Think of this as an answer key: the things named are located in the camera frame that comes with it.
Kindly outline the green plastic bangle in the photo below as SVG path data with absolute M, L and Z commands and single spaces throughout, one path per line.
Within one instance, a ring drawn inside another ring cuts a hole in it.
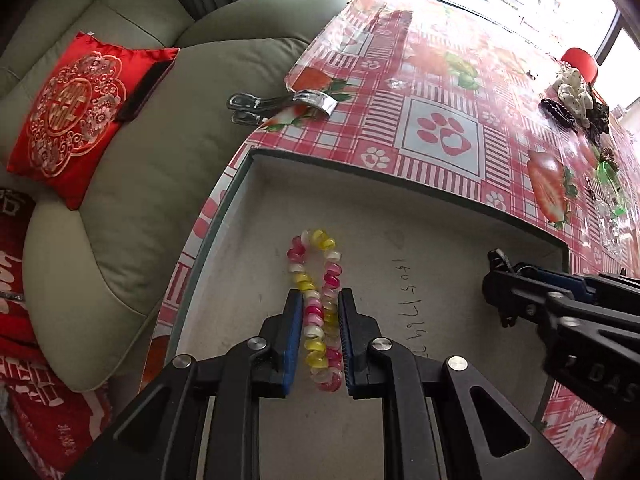
M 617 172 L 608 162 L 599 162 L 596 168 L 597 196 L 605 204 L 612 218 L 626 214 L 626 197 Z

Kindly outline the strawberry checkered tablecloth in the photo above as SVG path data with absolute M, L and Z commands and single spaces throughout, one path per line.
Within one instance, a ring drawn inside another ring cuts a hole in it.
M 583 133 L 539 107 L 552 58 L 471 15 L 428 0 L 359 0 L 297 62 L 292 81 L 336 90 L 325 120 L 290 110 L 232 155 L 196 218 L 155 326 L 148 367 L 168 344 L 198 250 L 241 162 L 253 150 L 307 156 L 407 180 L 543 229 L 567 244 L 567 271 L 639 271 L 639 165 L 634 137 L 605 138 L 626 214 L 597 196 L 597 156 Z M 539 428 L 586 479 L 616 452 L 615 426 L 550 379 Z

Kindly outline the red embroidered cushion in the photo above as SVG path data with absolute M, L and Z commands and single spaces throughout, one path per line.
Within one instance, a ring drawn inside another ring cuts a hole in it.
M 77 34 L 36 94 L 6 169 L 78 209 L 108 144 L 140 113 L 179 52 Z

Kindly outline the white polka dot scrunchie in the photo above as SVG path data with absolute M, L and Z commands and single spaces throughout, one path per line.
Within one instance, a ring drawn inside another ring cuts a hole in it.
M 588 112 L 593 110 L 593 97 L 580 71 L 570 64 L 561 62 L 552 89 L 578 124 L 588 128 Z

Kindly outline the silver table cloth clip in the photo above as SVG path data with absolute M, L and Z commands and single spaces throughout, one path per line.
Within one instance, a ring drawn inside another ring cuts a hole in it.
M 306 106 L 329 117 L 337 108 L 337 104 L 337 99 L 333 96 L 319 90 L 306 89 L 275 98 L 261 98 L 239 92 L 230 96 L 227 108 L 232 111 L 231 121 L 234 124 L 260 126 L 267 119 L 294 105 Z

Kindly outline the white shallow tray box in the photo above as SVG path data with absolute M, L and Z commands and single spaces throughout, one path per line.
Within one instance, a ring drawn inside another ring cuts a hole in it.
M 551 382 L 535 327 L 500 324 L 484 299 L 488 252 L 552 271 L 567 244 L 466 198 L 388 174 L 291 153 L 253 150 L 241 162 L 196 256 L 168 354 L 220 356 L 280 313 L 293 286 L 286 253 L 306 229 L 326 231 L 342 285 L 382 334 L 417 356 L 462 356 L 525 419 L 506 435 L 518 479 L 563 465 L 540 433 Z

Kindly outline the red plastic stool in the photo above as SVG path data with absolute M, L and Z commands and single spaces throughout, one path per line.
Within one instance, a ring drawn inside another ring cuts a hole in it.
M 579 70 L 587 84 L 593 84 L 597 80 L 599 65 L 587 51 L 576 47 L 569 48 L 561 56 L 561 61 Z

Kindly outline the dark patterned scrunchie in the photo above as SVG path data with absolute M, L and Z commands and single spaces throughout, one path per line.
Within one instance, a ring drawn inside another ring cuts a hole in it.
M 587 138 L 595 145 L 602 144 L 602 136 L 610 133 L 610 111 L 598 99 L 593 99 L 593 108 L 587 110 Z

